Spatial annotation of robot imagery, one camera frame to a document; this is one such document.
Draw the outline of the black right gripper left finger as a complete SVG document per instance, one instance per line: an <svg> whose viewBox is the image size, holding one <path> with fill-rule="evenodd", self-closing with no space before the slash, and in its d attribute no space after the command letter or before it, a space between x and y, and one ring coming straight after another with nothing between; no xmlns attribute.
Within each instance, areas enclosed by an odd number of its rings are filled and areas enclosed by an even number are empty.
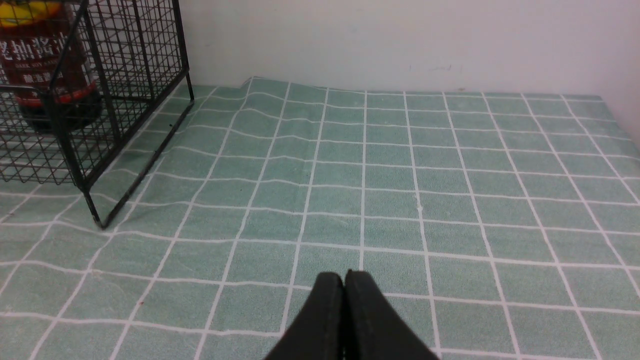
<svg viewBox="0 0 640 360"><path fill-rule="evenodd" d="M266 360L341 360L345 288L334 272L321 272L304 305Z"/></svg>

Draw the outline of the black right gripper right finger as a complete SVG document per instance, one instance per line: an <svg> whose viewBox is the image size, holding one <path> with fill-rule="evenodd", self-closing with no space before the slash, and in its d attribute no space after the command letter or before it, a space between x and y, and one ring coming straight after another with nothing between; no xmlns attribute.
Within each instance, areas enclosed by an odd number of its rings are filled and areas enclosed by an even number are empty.
<svg viewBox="0 0 640 360"><path fill-rule="evenodd" d="M436 360L366 271L346 273L343 285L345 360Z"/></svg>

